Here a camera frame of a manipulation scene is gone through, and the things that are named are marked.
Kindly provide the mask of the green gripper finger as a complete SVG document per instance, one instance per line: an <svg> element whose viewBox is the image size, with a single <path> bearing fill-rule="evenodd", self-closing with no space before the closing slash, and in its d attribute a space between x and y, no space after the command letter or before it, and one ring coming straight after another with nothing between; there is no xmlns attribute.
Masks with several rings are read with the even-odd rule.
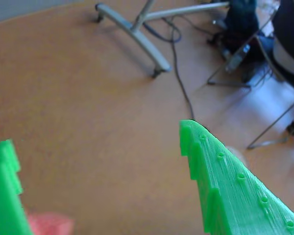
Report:
<svg viewBox="0 0 294 235"><path fill-rule="evenodd" d="M179 123L181 155L211 235L294 235L294 212L200 123Z"/></svg>
<svg viewBox="0 0 294 235"><path fill-rule="evenodd" d="M20 170L12 140L0 141L0 235L33 234L20 200Z"/></svg>

